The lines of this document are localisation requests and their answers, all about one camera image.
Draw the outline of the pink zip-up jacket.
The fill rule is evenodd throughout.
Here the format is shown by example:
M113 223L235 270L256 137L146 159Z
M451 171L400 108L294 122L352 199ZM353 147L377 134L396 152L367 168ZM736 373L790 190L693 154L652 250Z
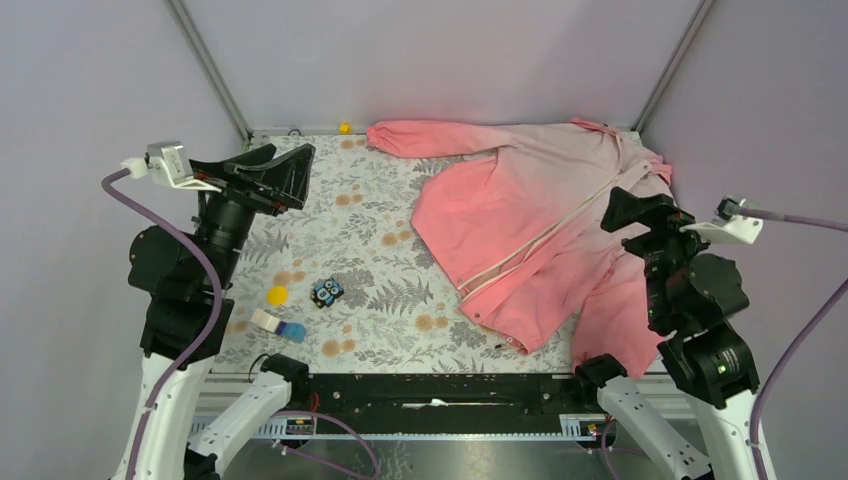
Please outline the pink zip-up jacket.
M672 168L625 133L574 118L548 125L381 121L371 148L398 158L455 157L427 180L411 224L460 295L461 311L525 354L570 316L570 358L609 354L632 378L657 356L643 261L601 219L611 191L668 194Z

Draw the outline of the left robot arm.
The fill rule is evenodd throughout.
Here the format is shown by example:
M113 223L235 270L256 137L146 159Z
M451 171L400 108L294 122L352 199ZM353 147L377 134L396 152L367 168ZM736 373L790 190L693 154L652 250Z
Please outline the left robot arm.
M311 144L279 152L264 145L217 161L192 160L176 141L148 146L102 182L103 190L150 221L129 249L129 284L150 297L142 330L142 380L118 479L218 479L275 413L311 399L308 367L274 354L247 390L199 433L191 430L234 302L231 277L259 214L301 209L315 155ZM124 178L196 194L186 233L119 192Z

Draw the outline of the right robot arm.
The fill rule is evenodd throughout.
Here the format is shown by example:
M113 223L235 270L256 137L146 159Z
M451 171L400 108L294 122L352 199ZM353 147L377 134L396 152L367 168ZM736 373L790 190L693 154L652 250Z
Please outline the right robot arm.
M751 350L731 327L750 301L734 261L707 253L712 244L751 245L763 222L743 199L725 197L717 219L698 222L664 194L637 197L615 187L601 221L613 233L634 223L647 232L622 242L645 263L648 326L663 336L662 363L695 414L707 447L700 453L647 401L610 354L576 369L575 402L602 410L627 430L668 479L756 479L751 415L760 386Z

